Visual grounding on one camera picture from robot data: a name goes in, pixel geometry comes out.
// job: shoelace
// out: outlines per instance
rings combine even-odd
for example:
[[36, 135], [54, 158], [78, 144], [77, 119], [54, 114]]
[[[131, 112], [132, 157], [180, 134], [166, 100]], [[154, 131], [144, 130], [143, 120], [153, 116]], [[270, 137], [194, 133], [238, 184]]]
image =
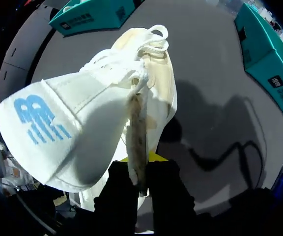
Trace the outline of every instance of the shoelace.
[[[162, 36], [153, 34], [154, 30], [159, 31]], [[144, 66], [144, 61], [140, 58], [139, 52], [144, 51], [151, 54], [162, 54], [168, 49], [168, 30], [162, 25], [155, 25], [147, 30], [144, 34], [139, 36], [139, 40], [133, 49], [130, 50], [115, 50], [106, 49], [95, 55], [89, 63], [85, 64], [79, 72], [91, 72], [98, 73], [101, 68], [106, 66], [109, 69], [113, 69], [113, 73], [122, 74], [119, 80], [112, 79], [109, 85], [117, 85], [122, 82], [130, 82], [131, 95], [137, 94], [148, 82], [148, 73]], [[133, 85], [133, 79], [137, 78], [138, 84]]]

